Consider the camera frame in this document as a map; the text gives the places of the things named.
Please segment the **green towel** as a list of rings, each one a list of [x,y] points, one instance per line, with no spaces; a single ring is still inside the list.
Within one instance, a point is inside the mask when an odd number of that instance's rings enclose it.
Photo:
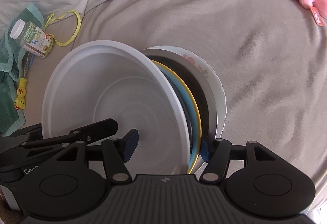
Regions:
[[[40,28],[44,26],[44,17],[40,10],[29,4],[16,18],[14,18],[3,36],[1,36],[1,136],[10,136],[25,123],[22,110],[15,109],[17,88],[15,84],[23,74],[22,61],[26,50],[21,48],[13,39],[10,32],[13,25],[22,19],[31,21]]]

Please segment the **beige sofa cover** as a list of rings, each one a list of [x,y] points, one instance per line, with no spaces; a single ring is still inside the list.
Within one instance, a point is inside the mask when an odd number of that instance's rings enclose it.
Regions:
[[[204,58],[226,92],[223,136],[260,141],[312,178],[313,210],[326,204],[326,27],[297,0],[1,0],[1,36],[29,4],[44,18],[79,12],[75,46],[108,39]],[[40,121],[45,85],[68,51],[35,60],[24,124]]]

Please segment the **white paper noodle bowl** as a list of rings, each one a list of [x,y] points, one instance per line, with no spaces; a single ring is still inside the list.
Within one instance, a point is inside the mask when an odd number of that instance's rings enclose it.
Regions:
[[[117,138],[131,129],[139,143],[130,174],[184,174],[190,158],[182,105],[158,67],[143,53],[98,40],[70,51],[53,71],[41,114],[45,138],[114,119]]]

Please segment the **white floral plate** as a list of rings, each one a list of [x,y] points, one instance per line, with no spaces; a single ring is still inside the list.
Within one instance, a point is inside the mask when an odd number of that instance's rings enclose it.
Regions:
[[[222,136],[225,123],[226,123],[226,115],[227,115],[227,105],[226,105],[226,95],[222,86],[222,83],[217,76],[215,70],[211,68],[211,66],[201,57],[194,54],[191,51],[185,50],[184,48],[180,47],[173,47],[173,46],[157,46],[157,47],[150,47],[150,49],[161,49],[161,50],[168,50],[170,52],[174,52],[180,56],[183,56],[186,60],[188,60],[191,64],[195,65],[195,67],[200,71],[200,73],[205,77],[208,81],[209,86],[213,91],[213,95],[216,102],[216,110],[218,113],[218,125],[217,125],[217,132],[216,138],[220,138]],[[211,143],[206,143],[203,138],[200,147],[200,154],[203,161],[208,162],[209,159],[209,146]]]

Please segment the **kids vitamin bottle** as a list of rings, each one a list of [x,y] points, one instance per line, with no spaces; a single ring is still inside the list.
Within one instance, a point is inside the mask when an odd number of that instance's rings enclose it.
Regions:
[[[31,21],[25,22],[22,19],[13,25],[10,37],[16,41],[18,46],[41,58],[49,55],[54,43],[52,37],[43,29]]]

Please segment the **stainless steel bowl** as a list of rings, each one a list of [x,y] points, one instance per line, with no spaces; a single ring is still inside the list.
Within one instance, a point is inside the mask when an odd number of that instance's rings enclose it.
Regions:
[[[143,50],[143,54],[172,69],[182,78],[197,103],[202,123],[202,138],[206,143],[211,143],[216,137],[218,113],[213,91],[205,77],[195,65],[174,52],[149,48]]]

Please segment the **white bowl yellow rim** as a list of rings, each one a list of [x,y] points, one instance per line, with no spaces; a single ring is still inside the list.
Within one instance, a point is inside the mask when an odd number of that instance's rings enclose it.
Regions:
[[[187,84],[176,72],[160,62],[154,60],[151,61],[160,69],[162,73],[166,73],[170,80],[172,80],[172,82],[177,86],[182,94],[185,104],[187,105],[193,130],[193,149],[190,155],[187,170],[187,173],[191,174],[199,157],[199,149],[202,139],[202,123],[196,100]]]

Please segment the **blue enamel bowl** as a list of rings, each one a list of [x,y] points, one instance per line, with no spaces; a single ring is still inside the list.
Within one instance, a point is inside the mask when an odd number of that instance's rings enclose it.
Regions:
[[[190,154],[191,154],[192,149],[193,149],[193,130],[192,130],[192,123],[191,123],[191,119],[189,116],[189,111],[188,111],[187,105],[185,104],[182,94],[179,91],[179,89],[177,88],[177,86],[172,82],[172,80],[170,80],[170,78],[167,76],[166,73],[164,73],[164,75],[165,75],[166,79],[168,80],[168,82],[170,83],[171,87],[173,88],[174,92],[176,93],[176,96],[178,97],[178,100],[180,101],[180,104],[184,111],[184,114],[186,117],[187,128],[188,128],[189,148],[190,148]]]

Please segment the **yellow toy charm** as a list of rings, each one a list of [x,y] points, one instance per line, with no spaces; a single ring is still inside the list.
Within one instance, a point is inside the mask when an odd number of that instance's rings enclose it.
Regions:
[[[19,84],[17,88],[17,97],[15,99],[14,107],[16,110],[24,110],[26,108],[26,100],[25,96],[27,93],[27,83],[28,80],[26,78],[20,78]]]

